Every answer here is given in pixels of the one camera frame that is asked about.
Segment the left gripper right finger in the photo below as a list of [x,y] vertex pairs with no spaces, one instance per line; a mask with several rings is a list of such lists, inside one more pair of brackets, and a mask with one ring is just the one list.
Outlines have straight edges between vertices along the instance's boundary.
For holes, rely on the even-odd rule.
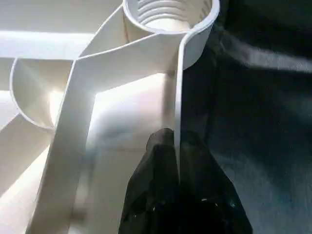
[[237,191],[207,144],[183,131],[178,147],[179,234],[251,234]]

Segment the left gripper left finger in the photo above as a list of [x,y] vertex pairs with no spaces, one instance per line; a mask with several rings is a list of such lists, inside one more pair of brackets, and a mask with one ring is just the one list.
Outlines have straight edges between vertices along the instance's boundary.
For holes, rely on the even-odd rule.
[[146,151],[129,179],[118,232],[177,233],[178,172],[174,132],[152,133]]

